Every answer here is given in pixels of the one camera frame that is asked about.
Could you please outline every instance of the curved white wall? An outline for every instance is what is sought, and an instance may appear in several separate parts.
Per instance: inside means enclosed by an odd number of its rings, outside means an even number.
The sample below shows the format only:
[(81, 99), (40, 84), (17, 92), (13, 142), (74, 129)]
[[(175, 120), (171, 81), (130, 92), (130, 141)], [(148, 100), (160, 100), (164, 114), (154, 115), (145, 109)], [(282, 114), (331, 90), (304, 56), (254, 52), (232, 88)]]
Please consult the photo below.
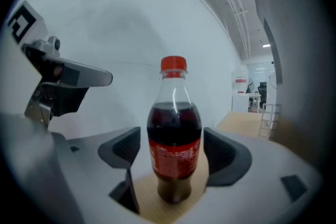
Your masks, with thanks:
[(204, 126), (231, 109), (231, 72), (239, 59), (200, 0), (28, 1), (61, 40), (61, 57), (113, 74), (111, 86), (89, 89), (78, 113), (54, 118), (52, 131), (72, 138), (145, 128), (160, 86), (160, 61), (168, 55), (187, 59), (188, 89)]

